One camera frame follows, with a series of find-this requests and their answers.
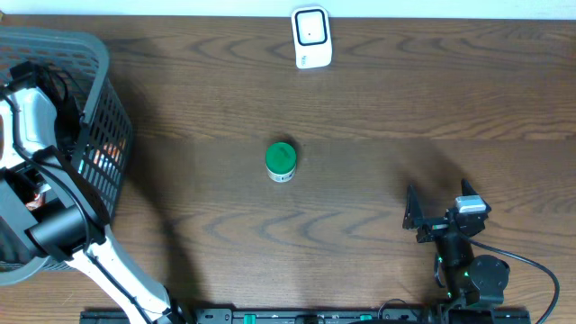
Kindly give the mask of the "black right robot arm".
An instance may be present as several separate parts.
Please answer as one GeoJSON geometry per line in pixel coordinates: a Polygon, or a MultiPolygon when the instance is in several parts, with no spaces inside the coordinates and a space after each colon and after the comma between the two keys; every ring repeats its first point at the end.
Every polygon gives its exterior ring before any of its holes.
{"type": "Polygon", "coordinates": [[[436,282],[447,289],[452,301],[465,308],[501,305],[509,283],[509,265],[495,256],[476,256],[470,242],[485,229],[491,207],[467,180],[461,181],[461,188],[462,194],[443,216],[428,218],[410,185],[402,227],[415,230],[418,243],[436,244],[436,264],[444,275],[436,282]]]}

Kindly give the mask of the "green lid jar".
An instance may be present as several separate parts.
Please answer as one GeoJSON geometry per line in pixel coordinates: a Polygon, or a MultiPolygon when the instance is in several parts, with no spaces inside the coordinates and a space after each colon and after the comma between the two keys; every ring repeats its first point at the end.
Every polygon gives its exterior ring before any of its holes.
{"type": "Polygon", "coordinates": [[[268,176],[277,183],[290,181],[297,167],[297,153],[287,142],[276,142],[265,153],[265,166],[268,176]]]}

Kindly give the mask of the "small orange carton box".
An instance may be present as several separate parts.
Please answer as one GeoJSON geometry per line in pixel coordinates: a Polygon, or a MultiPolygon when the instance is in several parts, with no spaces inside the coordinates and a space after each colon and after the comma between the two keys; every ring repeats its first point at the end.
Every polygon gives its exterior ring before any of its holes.
{"type": "Polygon", "coordinates": [[[104,143],[94,153],[94,164],[104,171],[120,168],[123,164],[125,142],[120,144],[104,143]]]}

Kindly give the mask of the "red brown chocolate bar wrapper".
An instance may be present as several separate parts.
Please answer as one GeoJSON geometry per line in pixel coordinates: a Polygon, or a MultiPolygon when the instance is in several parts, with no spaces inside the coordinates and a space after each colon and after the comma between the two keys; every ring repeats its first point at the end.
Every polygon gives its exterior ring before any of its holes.
{"type": "Polygon", "coordinates": [[[33,193],[30,197],[24,199],[25,207],[33,212],[46,204],[46,193],[33,193]]]}

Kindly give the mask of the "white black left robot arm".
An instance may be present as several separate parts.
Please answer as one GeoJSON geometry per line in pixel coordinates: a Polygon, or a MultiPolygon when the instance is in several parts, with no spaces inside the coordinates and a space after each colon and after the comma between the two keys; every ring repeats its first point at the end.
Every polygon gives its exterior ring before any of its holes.
{"type": "Polygon", "coordinates": [[[33,260],[88,276],[131,323],[193,323],[111,229],[130,124],[107,108],[94,123],[64,69],[24,61],[1,87],[1,218],[33,260]]]}

